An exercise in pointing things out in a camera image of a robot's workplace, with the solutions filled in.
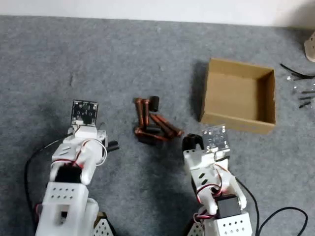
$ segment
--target cardboard box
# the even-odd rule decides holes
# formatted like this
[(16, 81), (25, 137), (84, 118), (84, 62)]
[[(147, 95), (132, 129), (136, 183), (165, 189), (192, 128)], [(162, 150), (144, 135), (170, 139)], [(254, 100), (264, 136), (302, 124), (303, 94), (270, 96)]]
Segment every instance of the cardboard box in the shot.
[(266, 134), (276, 124), (272, 68), (211, 59), (200, 121)]

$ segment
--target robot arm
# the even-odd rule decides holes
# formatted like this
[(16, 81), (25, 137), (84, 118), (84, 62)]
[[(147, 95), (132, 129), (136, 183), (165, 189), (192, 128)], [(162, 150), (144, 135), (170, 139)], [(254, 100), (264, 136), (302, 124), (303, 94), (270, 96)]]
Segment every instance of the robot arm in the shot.
[(106, 218), (95, 222), (99, 207), (86, 187), (107, 153), (118, 149), (116, 141), (111, 142), (115, 147), (109, 145), (106, 131), (97, 130), (97, 107), (94, 102), (73, 102), (69, 136), (52, 156), (36, 236), (114, 235)]
[(183, 140), (185, 169), (203, 205), (194, 214), (188, 235), (252, 235), (250, 218), (244, 211), (246, 197), (228, 170), (229, 152), (225, 126), (214, 126), (204, 130), (202, 137), (190, 134)]

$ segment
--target copper standoff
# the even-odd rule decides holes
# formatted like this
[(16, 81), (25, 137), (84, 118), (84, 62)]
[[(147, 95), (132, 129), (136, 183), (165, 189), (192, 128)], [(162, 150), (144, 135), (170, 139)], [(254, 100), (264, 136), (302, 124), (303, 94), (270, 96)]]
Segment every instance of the copper standoff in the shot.
[(134, 100), (134, 104), (136, 105), (137, 113), (138, 113), (138, 120), (139, 120), (139, 127), (143, 127), (143, 110), (142, 110), (142, 99), (136, 98)]
[(163, 140), (163, 141), (169, 141), (169, 139), (166, 138), (166, 137), (143, 132), (140, 127), (135, 128), (134, 133), (135, 133), (136, 135), (147, 135), (147, 136), (151, 136), (151, 137), (154, 137), (154, 138), (156, 138), (156, 139)]
[(162, 121), (164, 124), (166, 124), (170, 129), (172, 129), (173, 131), (175, 131), (176, 136), (181, 136), (184, 131), (182, 129), (179, 129), (177, 127), (175, 127), (174, 125), (172, 125), (167, 119), (165, 119), (162, 115), (156, 114), (156, 117)]
[(147, 126), (149, 125), (149, 99), (142, 99), (144, 104), (144, 124)]
[(158, 124), (159, 126), (161, 126), (162, 130), (166, 133), (166, 135), (170, 138), (174, 137), (174, 132), (168, 128), (164, 123), (162, 123), (155, 115), (150, 114), (151, 119)]

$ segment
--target circuit board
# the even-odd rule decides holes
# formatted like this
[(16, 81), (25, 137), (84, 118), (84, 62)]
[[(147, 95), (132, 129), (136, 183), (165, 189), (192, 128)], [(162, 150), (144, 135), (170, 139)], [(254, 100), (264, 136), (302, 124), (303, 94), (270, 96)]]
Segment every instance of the circuit board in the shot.
[(212, 126), (202, 131), (202, 140), (208, 152), (229, 150), (225, 125)]
[(82, 121), (84, 125), (96, 125), (98, 103), (74, 100), (71, 113), (71, 124)]

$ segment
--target white wall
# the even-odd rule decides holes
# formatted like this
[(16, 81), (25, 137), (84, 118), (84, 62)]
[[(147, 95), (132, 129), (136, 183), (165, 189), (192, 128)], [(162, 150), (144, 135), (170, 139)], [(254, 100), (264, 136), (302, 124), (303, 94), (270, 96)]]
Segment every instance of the white wall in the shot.
[(315, 0), (0, 0), (0, 14), (315, 28)]

